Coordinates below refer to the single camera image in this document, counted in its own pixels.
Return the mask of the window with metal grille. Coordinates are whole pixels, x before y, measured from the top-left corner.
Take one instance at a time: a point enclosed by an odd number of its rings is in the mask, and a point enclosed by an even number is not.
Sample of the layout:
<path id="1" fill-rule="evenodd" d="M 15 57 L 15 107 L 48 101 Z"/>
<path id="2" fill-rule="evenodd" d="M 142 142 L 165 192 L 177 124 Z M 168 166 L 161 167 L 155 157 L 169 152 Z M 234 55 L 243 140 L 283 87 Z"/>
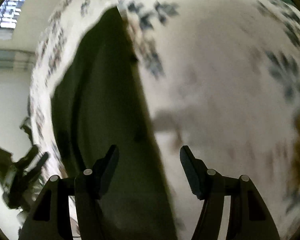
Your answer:
<path id="1" fill-rule="evenodd" d="M 3 0 L 0 5 L 0 40 L 10 40 L 16 28 L 21 7 L 26 0 Z"/>

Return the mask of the green curtain left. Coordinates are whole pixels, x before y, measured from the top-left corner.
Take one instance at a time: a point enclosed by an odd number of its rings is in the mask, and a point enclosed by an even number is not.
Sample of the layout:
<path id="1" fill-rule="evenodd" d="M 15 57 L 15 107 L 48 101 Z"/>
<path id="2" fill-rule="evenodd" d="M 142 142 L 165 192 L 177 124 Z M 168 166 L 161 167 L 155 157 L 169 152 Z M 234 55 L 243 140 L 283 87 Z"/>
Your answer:
<path id="1" fill-rule="evenodd" d="M 1 50 L 0 69 L 30 70 L 36 65 L 36 55 L 24 50 Z"/>

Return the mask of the floral bed blanket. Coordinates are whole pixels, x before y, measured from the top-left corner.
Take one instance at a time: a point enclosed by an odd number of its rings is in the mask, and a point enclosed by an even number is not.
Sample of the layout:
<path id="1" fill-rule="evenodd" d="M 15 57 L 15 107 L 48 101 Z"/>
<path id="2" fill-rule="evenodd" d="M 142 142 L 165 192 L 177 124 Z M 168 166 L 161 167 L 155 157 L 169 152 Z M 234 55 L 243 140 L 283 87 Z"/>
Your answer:
<path id="1" fill-rule="evenodd" d="M 300 230 L 300 11 L 283 0 L 61 0 L 36 51 L 32 134 L 69 176 L 51 100 L 83 36 L 117 8 L 134 79 L 162 166 L 176 239 L 190 239 L 202 203 L 179 159 L 189 146 L 224 176 L 248 175 L 281 239 Z"/>

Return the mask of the black striped sweater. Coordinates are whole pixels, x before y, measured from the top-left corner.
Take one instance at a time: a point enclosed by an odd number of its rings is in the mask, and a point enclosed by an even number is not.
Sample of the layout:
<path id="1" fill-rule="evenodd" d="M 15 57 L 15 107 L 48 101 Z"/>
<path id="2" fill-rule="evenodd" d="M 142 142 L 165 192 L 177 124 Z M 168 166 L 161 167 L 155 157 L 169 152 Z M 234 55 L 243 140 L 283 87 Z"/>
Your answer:
<path id="1" fill-rule="evenodd" d="M 118 147 L 119 162 L 98 202 L 111 239 L 176 239 L 124 27 L 110 8 L 83 36 L 51 100 L 53 131 L 73 177 Z"/>

